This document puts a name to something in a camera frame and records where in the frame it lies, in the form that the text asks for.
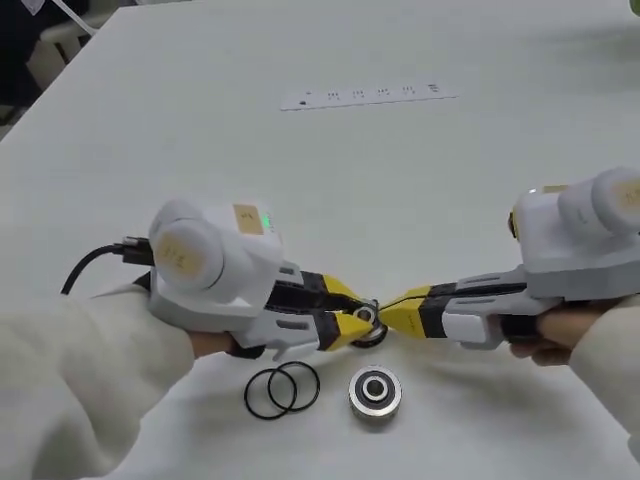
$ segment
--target metal bearing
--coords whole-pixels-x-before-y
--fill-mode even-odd
[[[351,342],[356,348],[372,348],[382,343],[387,336],[389,327],[380,323],[378,319],[378,301],[373,300],[370,305],[364,305],[353,313],[361,320],[365,320],[371,324],[373,329],[364,337]]]
[[[402,386],[390,370],[364,367],[351,378],[349,404],[353,413],[373,424],[386,423],[400,408]]]

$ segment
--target bearing inner ring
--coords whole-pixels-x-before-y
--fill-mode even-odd
[[[382,377],[367,377],[362,384],[362,393],[372,402],[381,402],[389,393],[389,387]]]

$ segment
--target finger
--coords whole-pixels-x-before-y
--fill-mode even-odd
[[[558,348],[558,344],[543,340],[533,343],[514,343],[510,346],[511,353],[517,358],[527,358],[539,350]]]
[[[538,331],[547,340],[574,348],[601,315],[591,307],[552,310],[538,317]]]
[[[559,365],[567,365],[571,351],[564,348],[554,348],[547,350],[539,350],[535,352],[531,359],[536,365],[541,367],[552,367]]]
[[[188,332],[193,354],[196,358],[218,352],[226,352],[233,346],[233,339],[228,333]]]

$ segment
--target metal ring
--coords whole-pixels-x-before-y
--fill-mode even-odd
[[[280,373],[284,375],[289,379],[289,381],[291,382],[291,386],[293,387],[293,394],[291,395],[291,403],[288,409],[271,416],[259,414],[253,409],[253,407],[251,407],[251,404],[249,403],[249,388],[251,387],[251,385],[253,385],[253,382],[255,382],[259,377],[267,373],[271,373],[272,375],[274,375],[275,373]],[[251,415],[253,415],[256,418],[259,418],[260,420],[277,420],[278,418],[284,417],[287,413],[289,413],[289,408],[295,405],[297,399],[298,399],[298,386],[296,385],[296,381],[287,372],[285,372],[284,370],[278,370],[277,368],[265,368],[264,370],[260,370],[258,373],[256,373],[253,377],[249,379],[249,381],[247,382],[247,385],[244,387],[244,406],[247,408],[247,410]]]
[[[374,381],[387,387],[384,395],[371,394],[366,387]],[[364,367],[351,378],[349,383],[349,403],[356,416],[373,422],[391,419],[400,408],[402,386],[398,377],[390,370],[379,367]]]
[[[373,348],[376,345],[381,344],[382,341],[387,337],[389,327],[383,325],[378,318],[377,300],[373,300],[370,305],[364,305],[360,307],[358,310],[353,312],[353,315],[360,318],[361,320],[369,322],[371,324],[372,330],[364,337],[351,342],[352,346],[363,349]]]
[[[275,376],[276,372],[284,373],[283,369],[286,367],[306,368],[313,374],[316,380],[316,392],[313,395],[313,398],[308,403],[306,403],[305,405],[302,405],[301,407],[294,407],[293,404],[289,405],[288,407],[285,407],[275,399],[275,397],[273,396],[273,393],[271,392],[271,381],[273,380],[273,377]],[[271,400],[271,403],[273,403],[276,407],[278,407],[280,410],[283,410],[284,413],[299,413],[299,412],[303,412],[304,410],[308,409],[311,405],[316,403],[316,401],[318,400],[318,396],[320,395],[320,376],[318,375],[318,372],[316,372],[316,370],[311,365],[307,365],[306,363],[300,362],[300,361],[293,361],[293,362],[283,363],[282,365],[279,365],[274,370],[275,371],[271,372],[271,376],[267,381],[267,394],[269,395],[269,400]]]
[[[380,385],[380,393],[371,393],[372,384],[377,383]],[[389,387],[387,386],[386,380],[382,377],[367,377],[367,379],[362,384],[362,393],[368,400],[372,402],[381,402],[384,400],[389,394]]]

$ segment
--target yellow label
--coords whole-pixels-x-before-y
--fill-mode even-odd
[[[156,265],[173,269],[185,277],[195,278],[202,270],[202,254],[185,245],[178,237],[167,233],[163,235],[154,252]]]
[[[622,210],[640,213],[640,180],[620,182],[613,188]]]
[[[238,222],[240,233],[247,235],[264,235],[260,212],[253,205],[234,205],[233,210]]]
[[[568,185],[547,185],[542,187],[542,193],[560,193],[566,190]]]

